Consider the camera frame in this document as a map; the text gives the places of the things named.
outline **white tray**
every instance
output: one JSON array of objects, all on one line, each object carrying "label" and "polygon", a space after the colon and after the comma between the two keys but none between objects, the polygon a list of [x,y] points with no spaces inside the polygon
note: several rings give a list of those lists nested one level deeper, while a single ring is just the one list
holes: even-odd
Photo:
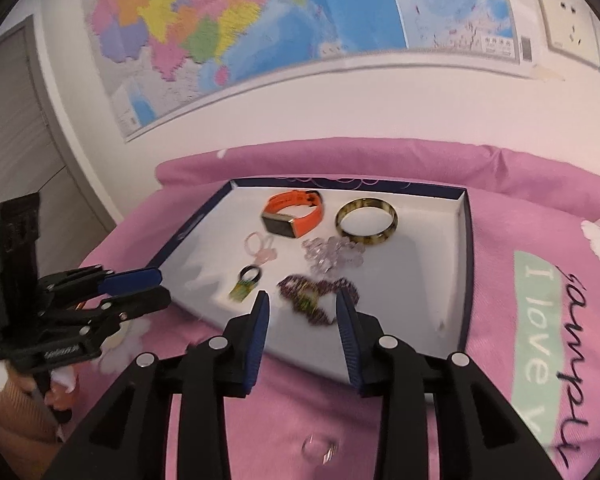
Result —
[{"label": "white tray", "polygon": [[[386,333],[398,336],[418,352],[446,357],[464,349],[473,296],[473,247],[465,190],[391,181],[357,181],[358,185],[346,181],[347,187],[357,189],[325,189],[330,182],[342,187],[342,182],[320,179],[320,186],[316,182],[296,181],[294,185],[272,178],[241,179],[225,186],[152,260],[160,265],[163,285],[173,300],[223,328],[232,317],[251,310],[257,290],[266,290],[271,306],[266,351],[348,382],[337,325],[309,325],[280,297],[277,283],[290,274],[309,276],[310,263],[304,259],[302,241],[337,235],[334,218],[338,209],[356,198],[375,197],[394,206],[398,227],[388,241],[367,248],[362,267],[347,267],[342,273],[360,292],[358,309],[376,316]],[[245,252],[244,239],[251,232],[264,232],[260,220],[264,204],[270,196],[290,188],[319,189],[324,221],[299,240],[276,236],[273,246],[278,259],[263,265],[256,291],[242,303],[229,300],[239,271],[253,261]],[[330,316],[334,316],[334,304],[333,294],[320,299],[320,306]]]}]

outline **gray door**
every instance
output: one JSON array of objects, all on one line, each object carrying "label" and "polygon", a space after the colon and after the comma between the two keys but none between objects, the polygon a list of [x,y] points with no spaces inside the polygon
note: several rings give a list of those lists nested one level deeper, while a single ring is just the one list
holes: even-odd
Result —
[{"label": "gray door", "polygon": [[21,28],[0,41],[0,202],[36,191],[41,199],[40,275],[77,267],[107,230],[52,139]]}]

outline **bangle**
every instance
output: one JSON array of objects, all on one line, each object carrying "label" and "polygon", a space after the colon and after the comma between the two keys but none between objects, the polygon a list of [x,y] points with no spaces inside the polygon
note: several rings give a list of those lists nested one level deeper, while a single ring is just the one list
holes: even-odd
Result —
[{"label": "bangle", "polygon": [[[355,211],[356,209],[361,209],[363,207],[377,207],[378,209],[382,209],[383,211],[387,211],[392,218],[392,222],[387,229],[381,231],[379,233],[368,235],[368,236],[359,236],[352,235],[351,233],[347,233],[341,226],[340,223],[344,219],[346,215]],[[394,207],[385,202],[384,200],[380,200],[379,198],[359,198],[356,200],[352,200],[351,202],[345,204],[340,208],[336,215],[336,230],[340,236],[345,236],[349,240],[355,243],[365,244],[365,245],[377,245],[385,242],[389,239],[389,237],[395,233],[395,230],[398,227],[398,213],[395,212]]]},{"label": "bangle", "polygon": [[321,296],[344,288],[349,292],[354,305],[360,300],[356,286],[347,278],[340,278],[335,282],[313,282],[300,274],[292,274],[279,282],[278,287],[280,296],[291,301],[293,309],[304,314],[311,325],[328,326],[336,321],[335,318],[330,320],[325,311],[318,306],[318,298]]}]

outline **wall socket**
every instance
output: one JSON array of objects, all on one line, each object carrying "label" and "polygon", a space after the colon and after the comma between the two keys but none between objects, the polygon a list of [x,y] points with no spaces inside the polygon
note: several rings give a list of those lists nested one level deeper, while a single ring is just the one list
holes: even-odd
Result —
[{"label": "wall socket", "polygon": [[547,40],[552,50],[600,66],[596,31],[584,0],[540,0]]}]

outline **pink blanket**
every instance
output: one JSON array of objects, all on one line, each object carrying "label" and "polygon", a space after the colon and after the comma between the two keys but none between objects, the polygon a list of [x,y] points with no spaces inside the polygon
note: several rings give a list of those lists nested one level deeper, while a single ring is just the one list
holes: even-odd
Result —
[{"label": "pink blanket", "polygon": [[[467,352],[566,479],[583,478],[600,456],[600,177],[485,146],[343,138],[246,146],[223,158],[194,155],[156,173],[163,188],[85,265],[144,266],[232,178],[379,176],[467,187],[475,245]],[[141,351],[173,356],[217,332],[176,306],[128,323],[103,357],[81,367],[77,418]],[[226,402],[226,420],[237,480],[373,478],[379,401],[360,399],[345,385],[265,357],[253,393]],[[325,465],[301,452],[310,435],[337,444]],[[436,442],[429,440],[436,478]],[[175,478],[175,445],[172,438],[168,478]]]}]

